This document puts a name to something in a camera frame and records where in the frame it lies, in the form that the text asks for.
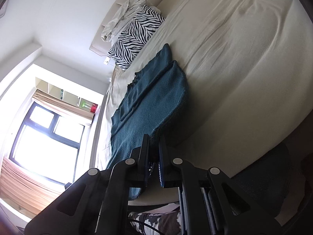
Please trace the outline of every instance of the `red object on shelf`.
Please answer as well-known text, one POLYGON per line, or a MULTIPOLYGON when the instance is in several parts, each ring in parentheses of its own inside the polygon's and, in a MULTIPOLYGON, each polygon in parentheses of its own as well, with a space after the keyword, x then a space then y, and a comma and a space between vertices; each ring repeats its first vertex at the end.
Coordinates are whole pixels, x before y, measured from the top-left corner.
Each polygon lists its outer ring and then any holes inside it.
POLYGON ((90 112, 95 113, 96 110, 97 110, 97 107, 98 107, 98 104, 95 104, 95 103, 94 103, 94 104, 92 105, 91 109, 90 109, 90 112))

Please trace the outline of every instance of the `curtain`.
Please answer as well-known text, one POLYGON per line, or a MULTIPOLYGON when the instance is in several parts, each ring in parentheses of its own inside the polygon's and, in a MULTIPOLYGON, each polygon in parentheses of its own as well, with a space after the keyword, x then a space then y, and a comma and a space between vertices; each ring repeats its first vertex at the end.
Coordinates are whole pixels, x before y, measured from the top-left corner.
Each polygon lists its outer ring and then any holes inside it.
POLYGON ((32 97, 36 103, 63 117, 75 119, 78 123, 84 125, 91 125, 94 114, 89 111, 68 104, 38 89, 32 97))
POLYGON ((33 214, 39 214, 64 190, 50 188, 34 175, 4 158, 1 168, 0 197, 10 199, 33 214))

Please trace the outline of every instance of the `zebra stripe pattern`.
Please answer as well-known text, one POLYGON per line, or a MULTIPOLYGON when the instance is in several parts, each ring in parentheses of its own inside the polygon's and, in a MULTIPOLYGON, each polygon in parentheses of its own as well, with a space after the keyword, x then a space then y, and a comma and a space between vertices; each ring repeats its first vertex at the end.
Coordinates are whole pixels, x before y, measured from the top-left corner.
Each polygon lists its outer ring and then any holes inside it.
POLYGON ((155 10, 144 5, 121 32, 108 56, 126 70, 164 20, 155 10))

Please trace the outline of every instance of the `mattress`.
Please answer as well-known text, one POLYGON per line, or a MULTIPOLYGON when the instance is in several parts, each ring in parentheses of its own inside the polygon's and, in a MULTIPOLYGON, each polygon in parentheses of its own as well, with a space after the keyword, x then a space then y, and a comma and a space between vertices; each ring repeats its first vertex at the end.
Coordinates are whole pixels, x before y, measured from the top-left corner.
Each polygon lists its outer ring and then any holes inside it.
MULTIPOLYGON (((98 167, 111 154, 111 117, 140 71, 169 43, 190 100, 167 138, 194 166, 232 177, 288 136, 313 108, 313 25, 299 0, 163 0, 166 17, 123 72, 115 68, 98 167)), ((157 176, 131 205, 177 200, 157 176)))

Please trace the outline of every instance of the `folded blue towel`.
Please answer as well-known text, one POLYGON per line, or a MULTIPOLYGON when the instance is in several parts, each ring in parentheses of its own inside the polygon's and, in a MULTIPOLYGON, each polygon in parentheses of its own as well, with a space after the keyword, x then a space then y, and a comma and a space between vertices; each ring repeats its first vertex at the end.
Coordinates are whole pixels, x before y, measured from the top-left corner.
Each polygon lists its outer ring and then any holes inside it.
MULTIPOLYGON (((132 149, 141 146, 144 134, 150 136, 149 160, 157 162, 159 137, 187 102, 187 79, 177 62, 172 61, 168 44, 135 75, 112 117, 112 158, 107 168, 129 158, 132 149)), ((131 188, 129 199, 137 198, 141 192, 140 188, 131 188)))

